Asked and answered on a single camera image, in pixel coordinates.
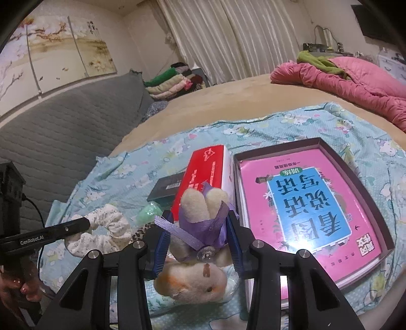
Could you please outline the person's left hand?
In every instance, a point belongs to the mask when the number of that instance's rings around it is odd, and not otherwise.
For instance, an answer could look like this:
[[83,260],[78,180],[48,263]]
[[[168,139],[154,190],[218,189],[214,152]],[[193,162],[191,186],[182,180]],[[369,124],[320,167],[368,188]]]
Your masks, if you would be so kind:
[[37,266],[29,260],[25,269],[30,275],[29,281],[12,275],[1,267],[1,302],[14,313],[20,312],[15,293],[21,293],[31,303],[39,303],[43,296],[40,290]]

